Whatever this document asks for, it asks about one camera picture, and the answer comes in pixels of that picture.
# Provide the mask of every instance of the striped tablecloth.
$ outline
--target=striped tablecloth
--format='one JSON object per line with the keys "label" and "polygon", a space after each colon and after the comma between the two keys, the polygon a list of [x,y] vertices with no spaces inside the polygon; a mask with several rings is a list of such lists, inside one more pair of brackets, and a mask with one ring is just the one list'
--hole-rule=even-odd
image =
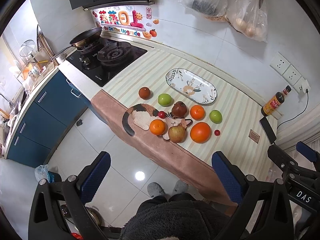
{"label": "striped tablecloth", "polygon": [[[175,102],[183,101],[190,109],[196,103],[166,83],[165,75],[173,68],[185,68],[197,74],[212,83],[218,94],[212,105],[203,105],[206,115],[200,121],[207,122],[211,126],[210,139],[198,144],[188,136],[180,146],[209,165],[212,154],[215,151],[222,151],[244,174],[252,174],[259,180],[265,180],[271,161],[267,156],[270,143],[259,123],[262,118],[261,106],[211,72],[171,53],[152,49],[121,71],[103,89],[127,108],[138,103],[146,103],[159,111],[168,112],[172,106],[163,107],[157,102],[159,94],[168,93]],[[138,95],[141,87],[150,88],[153,97],[149,100],[141,99]],[[223,120],[220,124],[215,124],[209,119],[209,113],[214,109],[222,113]],[[268,120],[276,132],[277,120],[273,116],[269,116]],[[220,136],[213,134],[216,129],[220,130]],[[251,129],[260,135],[259,143],[248,137]]]}

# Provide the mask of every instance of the pan handle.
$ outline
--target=pan handle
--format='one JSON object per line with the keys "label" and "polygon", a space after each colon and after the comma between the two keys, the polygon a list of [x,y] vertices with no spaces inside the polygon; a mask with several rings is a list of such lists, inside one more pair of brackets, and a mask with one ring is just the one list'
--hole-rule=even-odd
{"label": "pan handle", "polygon": [[73,47],[73,46],[68,46],[68,47],[64,48],[63,50],[59,51],[56,55],[54,55],[52,57],[52,59],[55,59],[55,58],[59,57],[63,52],[65,52],[67,49],[69,49],[71,47]]}

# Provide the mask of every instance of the bottle label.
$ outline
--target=bottle label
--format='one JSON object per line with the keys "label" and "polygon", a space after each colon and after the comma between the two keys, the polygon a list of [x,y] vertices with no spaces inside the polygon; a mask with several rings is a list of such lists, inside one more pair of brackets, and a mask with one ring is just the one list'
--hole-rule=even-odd
{"label": "bottle label", "polygon": [[278,101],[276,96],[271,98],[268,103],[263,106],[263,111],[266,115],[271,114],[281,103]]}

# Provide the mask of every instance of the small card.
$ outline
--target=small card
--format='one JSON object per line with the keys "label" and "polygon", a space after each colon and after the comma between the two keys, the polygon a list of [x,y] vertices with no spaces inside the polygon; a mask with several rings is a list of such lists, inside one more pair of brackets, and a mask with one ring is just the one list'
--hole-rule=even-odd
{"label": "small card", "polygon": [[260,140],[260,135],[258,135],[255,131],[250,129],[249,138],[252,139],[254,142],[258,143]]}

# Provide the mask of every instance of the faucet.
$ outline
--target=faucet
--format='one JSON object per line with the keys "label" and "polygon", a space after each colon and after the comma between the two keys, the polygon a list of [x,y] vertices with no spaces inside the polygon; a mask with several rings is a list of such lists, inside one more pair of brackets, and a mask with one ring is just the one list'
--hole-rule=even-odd
{"label": "faucet", "polygon": [[13,108],[14,107],[14,103],[12,103],[12,101],[10,101],[8,98],[6,98],[3,94],[0,93],[0,96],[2,96],[8,103],[9,103],[9,106],[10,108]]}

